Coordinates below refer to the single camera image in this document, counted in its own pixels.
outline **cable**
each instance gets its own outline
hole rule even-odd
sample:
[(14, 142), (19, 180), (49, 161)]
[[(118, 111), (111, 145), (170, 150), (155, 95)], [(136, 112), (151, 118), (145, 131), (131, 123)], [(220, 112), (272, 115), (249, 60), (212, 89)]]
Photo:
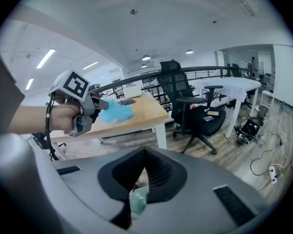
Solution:
[(284, 172), (285, 170), (287, 170), (287, 169), (291, 166), (292, 162), (293, 162), (293, 157), (292, 157), (292, 159), (290, 160), (290, 162), (288, 162), (287, 165), (284, 166), (284, 169), (283, 169), (283, 170), (282, 170), (282, 171), (281, 171), (276, 177), (279, 177), (280, 175), (282, 175), (283, 172)]
[(260, 141), (260, 138), (263, 137), (266, 133), (271, 133), (272, 135), (278, 136), (278, 134), (274, 134), (272, 131), (266, 131), (263, 135), (258, 136), (257, 138), (254, 139), (254, 141), (259, 148), (262, 148), (265, 145), (265, 142), (263, 140), (262, 140), (263, 143), (259, 143), (259, 141)]
[(50, 101), (49, 101), (49, 104), (47, 105), (47, 109), (45, 112), (45, 135), (47, 137), (47, 143), (48, 143), (49, 150), (50, 150), (50, 154), (49, 154), (50, 159), (52, 160), (52, 158), (53, 158), (54, 160), (59, 160), (58, 157), (56, 157), (56, 155), (55, 155), (55, 150), (52, 146), (51, 139), (50, 139), (50, 115), (51, 115), (52, 106), (55, 101), (55, 99), (53, 97), (54, 97), (54, 93), (50, 97)]
[(282, 151), (285, 159), (287, 160), (286, 164), (284, 165), (284, 167), (282, 165), (280, 165), (280, 164), (271, 164), (271, 166), (279, 166), (279, 167), (281, 167), (284, 170), (286, 168), (286, 166), (288, 165), (289, 160), (288, 160), (288, 157), (285, 155), (282, 146), (281, 146), (281, 151)]
[(258, 192), (260, 193), (262, 190), (264, 190), (267, 186), (271, 184), (271, 181), (269, 181), (262, 189), (260, 189)]
[(274, 148), (272, 148), (272, 149), (270, 149), (270, 150), (265, 150), (265, 151), (263, 151), (263, 153), (262, 153), (262, 155), (261, 155), (260, 158), (255, 158), (255, 159), (253, 159), (253, 160), (251, 161), (251, 163), (250, 163), (250, 169), (251, 169), (251, 172), (252, 172), (253, 175), (255, 175), (255, 176), (262, 176), (263, 174), (269, 172), (269, 171), (267, 170), (267, 171), (264, 171), (264, 172), (261, 173), (261, 174), (256, 174), (256, 173), (253, 171), (253, 169), (252, 169), (252, 164), (253, 164), (254, 161), (256, 161), (256, 160), (260, 160), (260, 159), (263, 157), (263, 155), (264, 155), (265, 152), (271, 152), (271, 151), (272, 151), (273, 149), (275, 149), (277, 146), (278, 146), (278, 145), (274, 146)]

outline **black vent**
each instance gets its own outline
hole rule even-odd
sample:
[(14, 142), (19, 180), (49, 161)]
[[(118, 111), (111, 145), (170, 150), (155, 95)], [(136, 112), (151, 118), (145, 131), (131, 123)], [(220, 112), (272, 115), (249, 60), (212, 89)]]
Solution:
[(76, 172), (79, 170), (80, 170), (80, 168), (78, 166), (70, 166), (70, 167), (57, 169), (59, 175), (70, 174), (70, 173), (73, 173), (73, 172)]
[(150, 191), (165, 185), (173, 169), (170, 164), (163, 162), (160, 158), (148, 152), (146, 156), (146, 172), (149, 180)]
[(238, 226), (249, 222), (255, 217), (255, 215), (228, 186), (215, 189), (214, 192)]

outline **blue cloth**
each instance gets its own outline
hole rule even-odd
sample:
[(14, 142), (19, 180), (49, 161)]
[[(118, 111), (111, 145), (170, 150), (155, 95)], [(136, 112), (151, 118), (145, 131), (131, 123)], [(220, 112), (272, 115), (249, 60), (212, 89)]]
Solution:
[(99, 118), (106, 123), (116, 120), (125, 120), (133, 117), (132, 108), (129, 106), (120, 105), (114, 100), (105, 99), (108, 102), (108, 108), (101, 110)]

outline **white curved desk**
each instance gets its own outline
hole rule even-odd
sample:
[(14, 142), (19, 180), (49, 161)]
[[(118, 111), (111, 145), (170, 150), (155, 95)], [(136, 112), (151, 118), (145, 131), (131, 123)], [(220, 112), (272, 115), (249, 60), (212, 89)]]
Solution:
[(255, 95), (253, 98), (253, 104), (252, 104), (252, 108), (250, 112), (250, 116), (253, 116), (254, 109), (256, 106), (256, 101), (257, 101), (258, 88), (260, 88), (261, 83), (256, 80), (247, 79), (247, 78), (215, 77), (215, 78), (206, 78), (206, 79), (198, 80), (195, 84), (195, 88), (200, 89), (200, 95), (203, 95), (204, 90), (208, 90), (208, 89), (204, 89), (204, 87), (215, 86), (215, 85), (224, 86), (224, 88), (215, 89), (215, 92), (228, 96), (228, 102), (230, 102), (232, 98), (236, 99), (230, 126), (225, 135), (226, 138), (229, 138), (233, 131), (234, 124), (236, 123), (236, 120), (238, 118), (241, 103), (245, 100), (247, 96), (247, 92), (255, 89)]

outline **black office chair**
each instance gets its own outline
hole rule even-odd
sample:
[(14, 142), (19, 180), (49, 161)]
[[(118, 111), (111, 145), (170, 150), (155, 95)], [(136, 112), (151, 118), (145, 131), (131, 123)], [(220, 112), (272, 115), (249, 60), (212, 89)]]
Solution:
[[(189, 107), (191, 104), (205, 103), (206, 99), (195, 98), (193, 96), (187, 76), (180, 70), (181, 66), (178, 62), (174, 60), (164, 61), (161, 62), (161, 66), (162, 71), (161, 74), (157, 76), (157, 81), (172, 103), (171, 117), (176, 123), (181, 125), (181, 131), (173, 132), (174, 137), (177, 133), (192, 135), (191, 139), (181, 153), (184, 154), (193, 142), (194, 138), (198, 137), (212, 149), (210, 152), (211, 154), (217, 154), (217, 150), (204, 136), (211, 136), (215, 134), (225, 120), (226, 112), (224, 110), (210, 107), (214, 89), (223, 88), (223, 86), (205, 87), (206, 89), (209, 89), (207, 106), (199, 106), (190, 110)], [(213, 117), (213, 120), (205, 121), (203, 118), (207, 116), (207, 111), (205, 112), (205, 110), (208, 108), (209, 111), (218, 112), (219, 116)]]

